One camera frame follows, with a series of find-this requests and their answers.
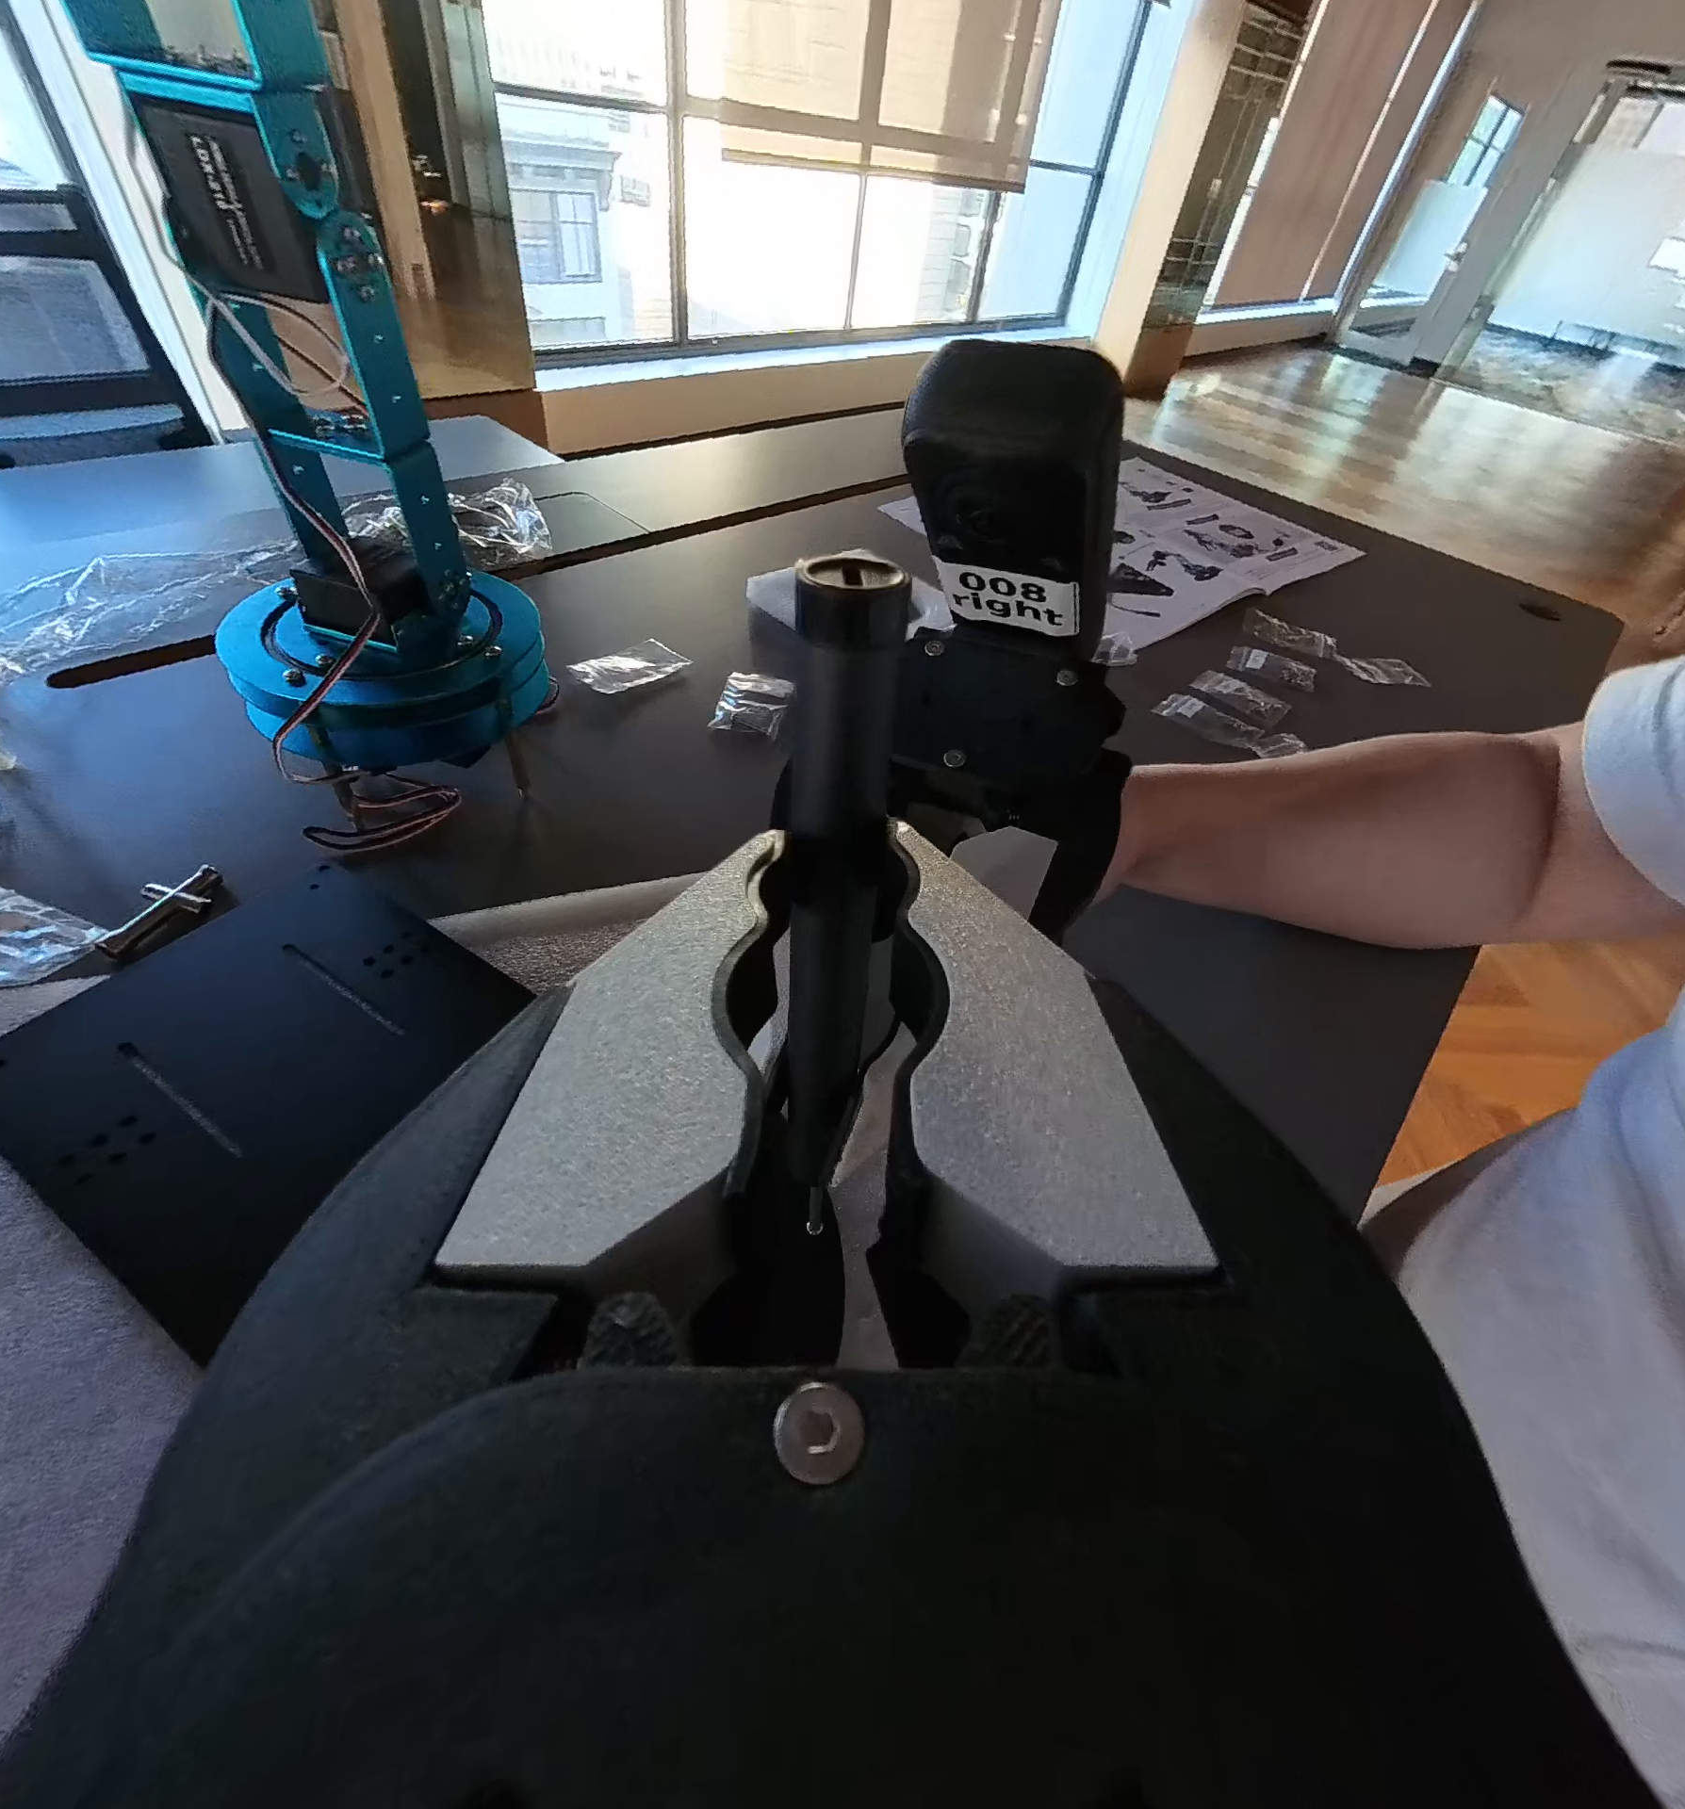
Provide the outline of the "silver T-shaped socket wrench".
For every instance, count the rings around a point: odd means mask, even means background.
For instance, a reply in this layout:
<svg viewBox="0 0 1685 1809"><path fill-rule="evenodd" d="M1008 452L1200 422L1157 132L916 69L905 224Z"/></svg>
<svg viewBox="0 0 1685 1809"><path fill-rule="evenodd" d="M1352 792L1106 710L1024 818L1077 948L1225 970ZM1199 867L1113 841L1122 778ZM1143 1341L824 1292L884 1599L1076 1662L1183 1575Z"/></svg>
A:
<svg viewBox="0 0 1685 1809"><path fill-rule="evenodd" d="M132 961L165 937L201 923L225 890L225 878L214 867L196 867L186 879L162 885L143 885L144 905L117 929L110 929L97 942L97 953L108 961Z"/></svg>

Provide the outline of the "glass door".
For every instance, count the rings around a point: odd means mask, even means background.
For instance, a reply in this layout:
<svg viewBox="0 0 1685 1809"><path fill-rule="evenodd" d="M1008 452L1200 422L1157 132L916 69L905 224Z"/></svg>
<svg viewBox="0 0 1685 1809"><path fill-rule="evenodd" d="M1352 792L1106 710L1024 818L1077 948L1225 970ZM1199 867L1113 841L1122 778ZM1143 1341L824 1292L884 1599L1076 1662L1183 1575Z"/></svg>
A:
<svg viewBox="0 0 1685 1809"><path fill-rule="evenodd" d="M1631 438L1685 444L1685 65L1615 62L1564 151L1523 173L1489 92L1334 344Z"/></svg>

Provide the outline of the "black perforated metal plate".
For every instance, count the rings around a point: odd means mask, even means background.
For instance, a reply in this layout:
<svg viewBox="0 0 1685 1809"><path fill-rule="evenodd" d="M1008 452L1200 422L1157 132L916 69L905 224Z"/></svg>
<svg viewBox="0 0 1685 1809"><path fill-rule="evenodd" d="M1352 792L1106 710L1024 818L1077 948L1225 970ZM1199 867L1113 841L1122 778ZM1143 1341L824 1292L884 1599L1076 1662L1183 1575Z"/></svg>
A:
<svg viewBox="0 0 1685 1809"><path fill-rule="evenodd" d="M346 1179L534 1000L314 867L0 1036L0 1158L206 1366Z"/></svg>

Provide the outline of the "printed instruction sheet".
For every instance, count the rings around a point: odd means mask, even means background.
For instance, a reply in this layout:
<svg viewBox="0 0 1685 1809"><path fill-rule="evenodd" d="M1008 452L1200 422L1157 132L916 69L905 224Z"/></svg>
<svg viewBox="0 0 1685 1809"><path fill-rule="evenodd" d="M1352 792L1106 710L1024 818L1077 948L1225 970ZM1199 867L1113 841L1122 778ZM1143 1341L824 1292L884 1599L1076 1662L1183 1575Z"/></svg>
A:
<svg viewBox="0 0 1685 1809"><path fill-rule="evenodd" d="M924 536L924 624L1029 650L1165 639L1360 561L1146 459L916 459L889 513Z"/></svg>

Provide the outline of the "person's right forearm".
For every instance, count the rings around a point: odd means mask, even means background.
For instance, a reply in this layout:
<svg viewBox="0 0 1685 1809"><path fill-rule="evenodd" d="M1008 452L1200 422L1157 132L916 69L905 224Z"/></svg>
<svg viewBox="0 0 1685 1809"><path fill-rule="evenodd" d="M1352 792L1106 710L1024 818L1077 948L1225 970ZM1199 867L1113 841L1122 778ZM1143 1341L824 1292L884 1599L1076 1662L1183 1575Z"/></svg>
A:
<svg viewBox="0 0 1685 1809"><path fill-rule="evenodd" d="M1125 889L1404 950L1685 933L1600 826L1581 725L1140 765L1098 898Z"/></svg>

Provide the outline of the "grey foam mat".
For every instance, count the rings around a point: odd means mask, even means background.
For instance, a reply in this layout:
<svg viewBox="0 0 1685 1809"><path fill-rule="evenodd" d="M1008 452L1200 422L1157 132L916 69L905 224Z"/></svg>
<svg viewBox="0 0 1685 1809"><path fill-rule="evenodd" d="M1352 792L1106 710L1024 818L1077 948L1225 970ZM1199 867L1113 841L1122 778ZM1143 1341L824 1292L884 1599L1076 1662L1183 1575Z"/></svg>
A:
<svg viewBox="0 0 1685 1809"><path fill-rule="evenodd" d="M98 1604L196 1379L0 1158L0 1750Z"/></svg>

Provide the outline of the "black screwdriver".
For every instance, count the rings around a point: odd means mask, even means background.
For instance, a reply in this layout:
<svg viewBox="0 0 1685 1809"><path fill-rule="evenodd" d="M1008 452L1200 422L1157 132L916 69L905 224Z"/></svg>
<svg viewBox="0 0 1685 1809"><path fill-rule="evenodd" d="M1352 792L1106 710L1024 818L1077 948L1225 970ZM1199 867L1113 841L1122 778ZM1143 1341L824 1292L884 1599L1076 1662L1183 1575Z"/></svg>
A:
<svg viewBox="0 0 1685 1809"><path fill-rule="evenodd" d="M864 553L794 569L798 639L786 777L786 1166L817 1239L854 1124L875 946L908 573Z"/></svg>

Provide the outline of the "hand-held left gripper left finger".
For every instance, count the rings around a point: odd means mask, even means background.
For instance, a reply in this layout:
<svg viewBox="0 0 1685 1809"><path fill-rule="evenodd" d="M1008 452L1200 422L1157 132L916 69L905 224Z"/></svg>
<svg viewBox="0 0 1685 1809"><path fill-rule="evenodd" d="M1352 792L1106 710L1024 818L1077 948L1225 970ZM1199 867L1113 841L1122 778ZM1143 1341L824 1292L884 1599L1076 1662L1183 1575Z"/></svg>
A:
<svg viewBox="0 0 1685 1809"><path fill-rule="evenodd" d="M439 1246L456 1288L652 1292L696 1337L789 1337L786 833L763 830L579 972Z"/></svg>

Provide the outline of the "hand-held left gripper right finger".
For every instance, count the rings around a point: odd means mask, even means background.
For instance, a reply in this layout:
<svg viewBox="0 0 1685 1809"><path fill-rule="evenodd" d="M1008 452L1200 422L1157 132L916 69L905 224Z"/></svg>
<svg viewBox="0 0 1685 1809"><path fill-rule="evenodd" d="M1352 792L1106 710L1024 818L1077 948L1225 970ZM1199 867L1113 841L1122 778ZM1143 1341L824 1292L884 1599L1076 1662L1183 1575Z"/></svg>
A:
<svg viewBox="0 0 1685 1809"><path fill-rule="evenodd" d="M882 1000L889 1047L875 1300L891 1337L965 1337L1010 1297L1217 1280L1094 982L914 826Z"/></svg>

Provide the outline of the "large window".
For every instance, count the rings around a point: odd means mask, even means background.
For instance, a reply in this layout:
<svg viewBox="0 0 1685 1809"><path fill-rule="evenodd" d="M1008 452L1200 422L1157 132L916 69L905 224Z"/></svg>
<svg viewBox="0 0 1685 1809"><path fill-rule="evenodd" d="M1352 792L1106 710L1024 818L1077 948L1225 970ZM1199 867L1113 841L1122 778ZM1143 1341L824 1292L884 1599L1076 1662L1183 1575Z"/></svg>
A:
<svg viewBox="0 0 1685 1809"><path fill-rule="evenodd" d="M481 2L538 367L1064 326L1148 2Z"/></svg>

